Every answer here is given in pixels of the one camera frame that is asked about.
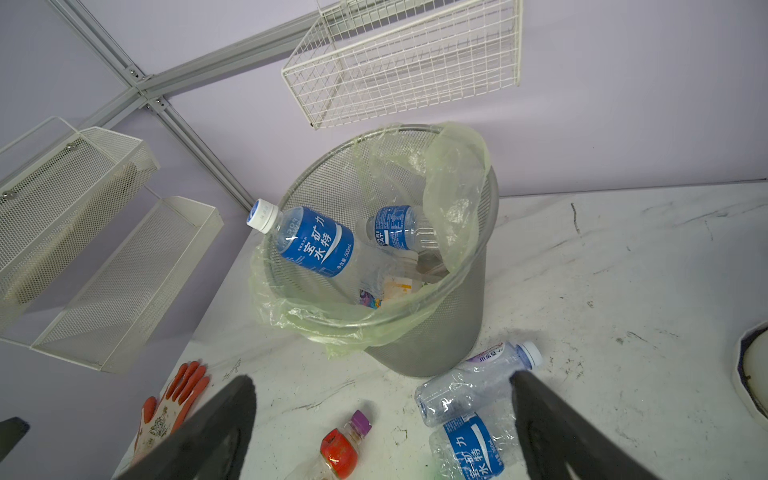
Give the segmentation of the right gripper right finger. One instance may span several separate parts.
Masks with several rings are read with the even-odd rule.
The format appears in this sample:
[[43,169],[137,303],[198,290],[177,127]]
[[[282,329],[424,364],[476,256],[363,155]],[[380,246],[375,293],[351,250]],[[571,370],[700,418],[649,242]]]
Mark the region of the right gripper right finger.
[[532,479],[654,479],[533,373],[509,379],[516,431]]

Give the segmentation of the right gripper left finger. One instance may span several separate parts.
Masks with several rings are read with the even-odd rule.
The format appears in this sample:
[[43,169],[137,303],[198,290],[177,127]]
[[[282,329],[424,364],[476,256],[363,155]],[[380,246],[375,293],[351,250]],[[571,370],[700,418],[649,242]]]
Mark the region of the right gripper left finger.
[[119,479],[238,479],[257,412],[252,379],[230,381]]

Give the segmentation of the red cap small bottle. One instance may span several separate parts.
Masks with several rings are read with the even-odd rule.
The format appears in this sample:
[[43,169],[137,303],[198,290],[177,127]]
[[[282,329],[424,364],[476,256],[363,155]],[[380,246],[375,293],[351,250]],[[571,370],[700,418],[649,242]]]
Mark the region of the red cap small bottle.
[[319,454],[298,465],[287,479],[348,479],[359,462],[361,444],[370,430],[368,417],[356,410],[342,427],[325,435]]

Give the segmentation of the beige label small bottle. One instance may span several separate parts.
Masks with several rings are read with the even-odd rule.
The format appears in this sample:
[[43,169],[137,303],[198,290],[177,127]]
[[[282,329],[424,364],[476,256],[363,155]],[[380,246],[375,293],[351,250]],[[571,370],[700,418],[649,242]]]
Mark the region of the beige label small bottle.
[[407,297],[418,292],[422,286],[423,283],[420,280],[409,277],[388,276],[384,280],[380,299],[382,302],[385,302]]

